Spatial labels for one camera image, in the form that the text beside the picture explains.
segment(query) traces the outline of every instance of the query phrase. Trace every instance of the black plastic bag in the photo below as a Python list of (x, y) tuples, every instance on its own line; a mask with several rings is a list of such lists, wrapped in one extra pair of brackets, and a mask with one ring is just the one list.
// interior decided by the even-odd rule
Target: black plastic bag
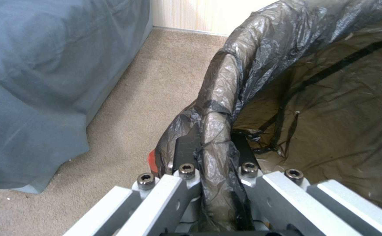
[(158, 142), (160, 176), (194, 126), (201, 230), (252, 229), (232, 132), (246, 135), (264, 173), (298, 168), (382, 207), (382, 0), (284, 0), (253, 12)]

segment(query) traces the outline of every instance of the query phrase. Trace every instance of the plastic bag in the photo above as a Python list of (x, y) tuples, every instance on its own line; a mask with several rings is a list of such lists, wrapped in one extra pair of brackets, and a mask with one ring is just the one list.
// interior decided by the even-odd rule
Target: plastic bag
[(382, 1), (287, 0), (253, 12), (158, 142), (160, 176), (194, 126), (200, 230), (253, 229), (232, 132), (247, 136), (263, 172), (336, 179), (382, 207)]

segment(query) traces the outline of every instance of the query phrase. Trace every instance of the gray bedsheet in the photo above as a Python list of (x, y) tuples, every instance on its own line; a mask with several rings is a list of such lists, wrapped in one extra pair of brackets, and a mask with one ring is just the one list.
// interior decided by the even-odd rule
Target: gray bedsheet
[(0, 188), (39, 193), (152, 29), (149, 0), (0, 0)]

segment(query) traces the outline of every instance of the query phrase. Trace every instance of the hex socket bolt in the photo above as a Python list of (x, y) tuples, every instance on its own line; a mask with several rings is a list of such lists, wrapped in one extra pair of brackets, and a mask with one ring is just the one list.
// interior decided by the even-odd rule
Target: hex socket bolt
[(169, 161), (168, 164), (167, 164), (167, 167), (168, 167), (169, 171), (172, 172), (172, 170), (173, 170), (173, 161)]
[(284, 171), (284, 175), (297, 185), (301, 185), (303, 182), (303, 172), (300, 170), (287, 169)]
[(182, 164), (180, 167), (179, 167), (179, 176), (182, 178), (182, 179), (192, 179), (194, 178), (195, 176), (195, 167), (193, 164), (191, 163), (185, 163), (185, 164)]
[(241, 166), (241, 173), (248, 178), (255, 178), (258, 175), (258, 166), (252, 162), (245, 162)]
[(155, 176), (152, 173), (143, 173), (137, 177), (137, 185), (141, 190), (152, 189), (155, 183)]

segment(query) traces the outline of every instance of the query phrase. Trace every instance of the beige carpet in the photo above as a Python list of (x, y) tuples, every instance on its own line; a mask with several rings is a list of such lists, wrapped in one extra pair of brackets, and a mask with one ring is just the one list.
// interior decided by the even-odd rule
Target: beige carpet
[(63, 164), (41, 194), (0, 190), (0, 235), (61, 235), (113, 186), (131, 187), (225, 40), (154, 29), (87, 128), (90, 151)]

